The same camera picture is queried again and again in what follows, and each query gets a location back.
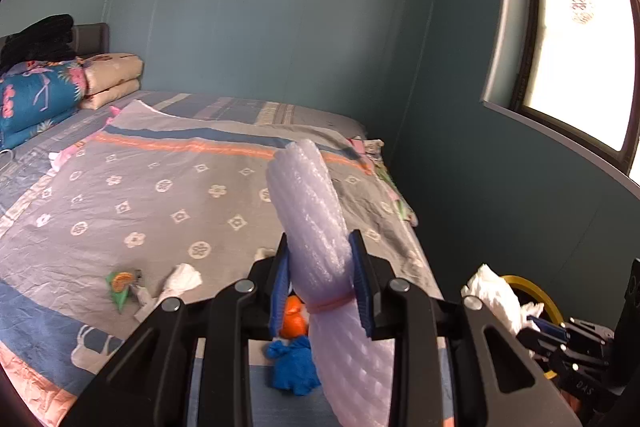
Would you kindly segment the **white tissue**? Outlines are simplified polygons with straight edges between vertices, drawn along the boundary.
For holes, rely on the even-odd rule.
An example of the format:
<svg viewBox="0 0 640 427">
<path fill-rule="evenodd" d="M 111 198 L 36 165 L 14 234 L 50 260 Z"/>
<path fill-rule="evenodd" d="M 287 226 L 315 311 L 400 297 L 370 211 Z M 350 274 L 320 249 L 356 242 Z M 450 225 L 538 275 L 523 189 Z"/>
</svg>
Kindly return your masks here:
<svg viewBox="0 0 640 427">
<path fill-rule="evenodd" d="M 480 299 L 494 314 L 502 325 L 514 336 L 522 329 L 538 327 L 529 322 L 529 314 L 540 317 L 544 312 L 544 303 L 526 303 L 521 305 L 512 287 L 497 273 L 492 271 L 486 263 L 480 266 L 461 288 L 461 296 L 473 296 Z"/>
<path fill-rule="evenodd" d="M 165 299 L 180 298 L 187 291 L 197 288 L 202 284 L 201 273 L 188 263 L 176 265 L 166 279 L 160 295 L 153 297 L 146 286 L 138 281 L 130 286 L 134 296 L 138 299 L 139 310 L 134 314 L 134 320 L 142 323 L 154 309 Z"/>
</svg>

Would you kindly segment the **black clothing pile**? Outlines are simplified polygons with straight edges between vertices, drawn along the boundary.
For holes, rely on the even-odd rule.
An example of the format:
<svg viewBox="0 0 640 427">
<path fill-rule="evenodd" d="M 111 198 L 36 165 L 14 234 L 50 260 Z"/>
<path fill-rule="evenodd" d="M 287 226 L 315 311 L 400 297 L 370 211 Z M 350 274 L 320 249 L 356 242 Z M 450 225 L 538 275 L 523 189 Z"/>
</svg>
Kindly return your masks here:
<svg viewBox="0 0 640 427">
<path fill-rule="evenodd" d="M 56 14 L 9 35 L 1 48 L 1 72 L 28 61 L 75 59 L 73 26 L 74 19 L 70 14 Z"/>
</svg>

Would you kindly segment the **beige folded quilt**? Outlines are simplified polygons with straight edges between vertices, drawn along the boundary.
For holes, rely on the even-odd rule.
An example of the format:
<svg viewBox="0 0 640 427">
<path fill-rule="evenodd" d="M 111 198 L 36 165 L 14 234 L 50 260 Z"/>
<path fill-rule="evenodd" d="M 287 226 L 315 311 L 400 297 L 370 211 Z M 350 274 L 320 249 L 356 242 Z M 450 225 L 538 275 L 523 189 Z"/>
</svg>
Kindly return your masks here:
<svg viewBox="0 0 640 427">
<path fill-rule="evenodd" d="M 87 80 L 81 109 L 97 110 L 140 89 L 143 61 L 135 54 L 97 54 L 82 62 Z"/>
</svg>

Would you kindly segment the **grey patterned bed blanket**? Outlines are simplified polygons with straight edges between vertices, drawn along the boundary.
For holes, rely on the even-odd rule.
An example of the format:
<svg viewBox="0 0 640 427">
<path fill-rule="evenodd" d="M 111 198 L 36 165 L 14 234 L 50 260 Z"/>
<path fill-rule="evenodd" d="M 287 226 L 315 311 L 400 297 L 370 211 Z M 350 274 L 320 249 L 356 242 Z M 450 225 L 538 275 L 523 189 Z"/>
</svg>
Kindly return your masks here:
<svg viewBox="0 0 640 427">
<path fill-rule="evenodd" d="M 317 144 L 349 229 L 432 295 L 414 220 L 364 127 L 303 106 L 139 92 L 81 111 L 1 156 L 1 365 L 40 424 L 58 425 L 137 327 L 105 278 L 142 271 L 152 295 L 180 263 L 214 296 L 274 254 L 274 152 Z"/>
</svg>

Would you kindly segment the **window with dark frame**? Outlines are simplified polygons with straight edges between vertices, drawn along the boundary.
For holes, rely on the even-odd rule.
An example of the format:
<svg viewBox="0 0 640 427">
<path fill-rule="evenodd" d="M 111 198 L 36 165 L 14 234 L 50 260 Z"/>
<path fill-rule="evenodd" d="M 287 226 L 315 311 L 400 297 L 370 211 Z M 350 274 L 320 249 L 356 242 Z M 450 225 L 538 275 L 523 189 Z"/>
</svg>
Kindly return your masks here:
<svg viewBox="0 0 640 427">
<path fill-rule="evenodd" d="M 482 100 L 639 181 L 639 0 L 501 0 Z"/>
</svg>

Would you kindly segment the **blue disposable glove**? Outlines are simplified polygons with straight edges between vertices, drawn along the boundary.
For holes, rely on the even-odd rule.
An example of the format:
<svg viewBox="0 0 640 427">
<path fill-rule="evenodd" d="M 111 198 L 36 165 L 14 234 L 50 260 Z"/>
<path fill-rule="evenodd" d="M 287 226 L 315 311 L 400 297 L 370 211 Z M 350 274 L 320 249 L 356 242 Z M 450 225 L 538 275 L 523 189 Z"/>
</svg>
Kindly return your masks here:
<svg viewBox="0 0 640 427">
<path fill-rule="evenodd" d="M 311 344 L 306 335 L 288 343 L 272 341 L 266 350 L 271 362 L 269 384 L 271 388 L 304 397 L 320 386 L 316 366 L 312 361 Z"/>
</svg>

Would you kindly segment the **large purple foam net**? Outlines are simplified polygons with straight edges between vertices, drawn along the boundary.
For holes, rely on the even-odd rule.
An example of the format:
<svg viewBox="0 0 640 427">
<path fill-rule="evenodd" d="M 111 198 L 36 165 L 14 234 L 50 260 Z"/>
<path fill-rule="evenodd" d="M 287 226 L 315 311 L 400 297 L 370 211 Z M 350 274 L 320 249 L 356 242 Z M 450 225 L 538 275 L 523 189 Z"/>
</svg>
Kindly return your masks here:
<svg viewBox="0 0 640 427">
<path fill-rule="evenodd" d="M 369 338 L 360 323 L 352 247 L 328 167 L 303 139 L 274 154 L 266 179 L 290 251 L 292 286 L 309 313 L 322 391 L 341 425 L 386 426 L 395 343 Z"/>
</svg>

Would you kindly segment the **green white snack wrapper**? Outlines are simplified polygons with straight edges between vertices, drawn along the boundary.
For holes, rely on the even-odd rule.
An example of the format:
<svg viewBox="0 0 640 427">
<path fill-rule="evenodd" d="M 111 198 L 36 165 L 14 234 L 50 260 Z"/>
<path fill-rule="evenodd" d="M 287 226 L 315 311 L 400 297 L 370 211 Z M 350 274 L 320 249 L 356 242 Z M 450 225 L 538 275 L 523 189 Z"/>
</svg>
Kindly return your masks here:
<svg viewBox="0 0 640 427">
<path fill-rule="evenodd" d="M 139 269 L 111 272 L 105 278 L 111 299 L 119 313 L 122 313 L 130 289 L 142 281 L 142 271 Z"/>
</svg>

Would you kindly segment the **blue floral folded quilt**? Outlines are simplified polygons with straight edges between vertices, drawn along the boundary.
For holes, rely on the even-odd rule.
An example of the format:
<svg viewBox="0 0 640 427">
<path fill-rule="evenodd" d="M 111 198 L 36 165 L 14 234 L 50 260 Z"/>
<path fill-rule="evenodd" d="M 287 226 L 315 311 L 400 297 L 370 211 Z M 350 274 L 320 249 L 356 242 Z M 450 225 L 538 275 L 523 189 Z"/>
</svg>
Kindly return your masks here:
<svg viewBox="0 0 640 427">
<path fill-rule="evenodd" d="M 72 116 L 86 91 L 79 60 L 12 66 L 1 77 L 2 149 L 13 149 Z"/>
</svg>

